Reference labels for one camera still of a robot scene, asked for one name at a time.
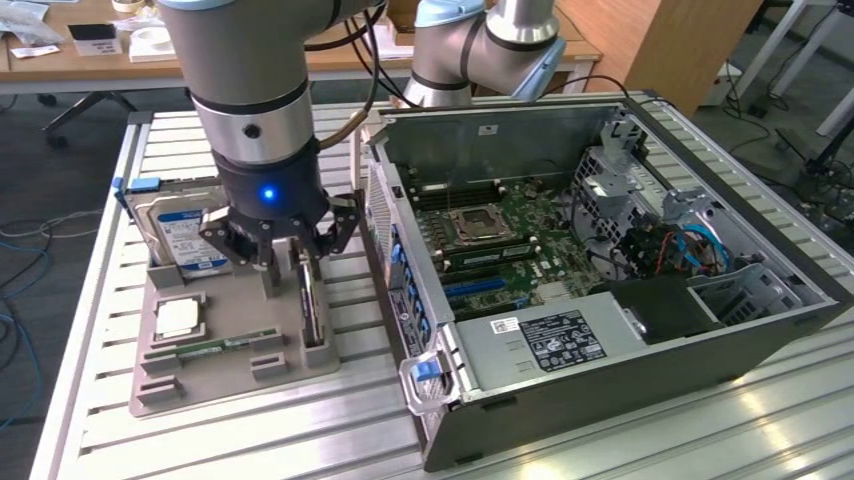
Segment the blue led light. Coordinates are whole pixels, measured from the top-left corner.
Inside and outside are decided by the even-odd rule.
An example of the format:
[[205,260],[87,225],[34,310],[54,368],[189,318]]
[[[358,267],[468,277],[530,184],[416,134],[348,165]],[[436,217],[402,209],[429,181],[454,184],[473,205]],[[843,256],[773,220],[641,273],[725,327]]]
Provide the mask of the blue led light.
[[274,187],[264,187],[261,188],[261,200],[265,202],[274,202],[278,197],[278,192]]

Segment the blue network cable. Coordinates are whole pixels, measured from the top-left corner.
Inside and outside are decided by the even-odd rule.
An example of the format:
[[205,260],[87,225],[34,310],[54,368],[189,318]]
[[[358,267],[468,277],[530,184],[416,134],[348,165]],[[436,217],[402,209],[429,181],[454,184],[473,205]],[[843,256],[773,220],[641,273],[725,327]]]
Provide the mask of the blue network cable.
[[26,403],[23,404],[21,409],[17,411],[17,413],[14,415],[11,415],[5,420],[5,422],[2,422],[2,424],[0,424],[0,432],[2,432],[5,427],[7,427],[11,424],[11,422],[14,422],[15,419],[18,419],[23,415],[26,415],[26,413],[29,412],[31,407],[35,406],[35,403],[38,402],[38,399],[41,398],[41,390],[43,388],[43,382],[42,382],[42,379],[41,379],[41,365],[38,364],[38,356],[35,355],[35,349],[31,347],[31,341],[29,339],[29,333],[26,332],[26,329],[7,315],[0,314],[0,321],[7,323],[11,326],[11,328],[14,328],[17,330],[17,334],[23,339],[23,345],[26,346],[26,352],[29,353],[29,358],[31,359],[31,366],[35,369],[35,390],[31,392],[31,396],[29,397],[29,400],[26,401]]
[[15,247],[14,245],[9,245],[7,243],[3,243],[3,242],[0,242],[0,247],[7,248],[9,250],[14,250],[15,252],[37,253],[43,258],[43,262],[41,263],[41,271],[38,272],[38,275],[35,275],[35,277],[29,282],[26,282],[26,284],[21,288],[14,290],[11,293],[6,293],[2,295],[2,299],[7,300],[13,296],[19,295],[29,287],[31,287],[35,284],[38,280],[41,280],[41,278],[43,278],[43,275],[47,273],[47,269],[50,268],[50,256],[47,255],[47,252],[39,248]]

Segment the cpu socket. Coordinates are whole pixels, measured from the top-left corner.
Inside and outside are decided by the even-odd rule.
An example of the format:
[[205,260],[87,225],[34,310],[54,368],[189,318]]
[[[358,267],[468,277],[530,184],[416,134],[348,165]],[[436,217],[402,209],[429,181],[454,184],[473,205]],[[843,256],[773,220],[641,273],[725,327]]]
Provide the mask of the cpu socket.
[[465,243],[494,240],[512,233],[500,209],[493,205],[453,210],[450,220],[458,239]]

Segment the power supply label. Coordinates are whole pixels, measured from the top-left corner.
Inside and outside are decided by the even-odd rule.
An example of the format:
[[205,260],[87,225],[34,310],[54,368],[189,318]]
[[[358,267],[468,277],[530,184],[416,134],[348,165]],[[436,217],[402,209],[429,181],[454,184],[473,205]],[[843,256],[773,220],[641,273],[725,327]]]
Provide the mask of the power supply label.
[[607,356],[577,310],[520,322],[518,326],[538,368],[545,372]]
[[225,256],[198,236],[201,210],[164,213],[157,216],[157,222],[174,263],[185,276],[225,265]]

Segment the circuit board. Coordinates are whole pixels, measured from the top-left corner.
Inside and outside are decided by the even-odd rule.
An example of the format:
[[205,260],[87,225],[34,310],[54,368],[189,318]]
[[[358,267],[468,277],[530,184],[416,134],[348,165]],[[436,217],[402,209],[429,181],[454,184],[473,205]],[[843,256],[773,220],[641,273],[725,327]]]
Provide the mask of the circuit board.
[[[568,231],[561,190],[534,188],[529,181],[502,188],[498,202],[416,211],[457,320],[581,297],[601,283],[585,248]],[[465,215],[473,227],[460,225]],[[478,241],[472,241],[470,232],[482,234]],[[500,252],[517,257],[501,257]]]

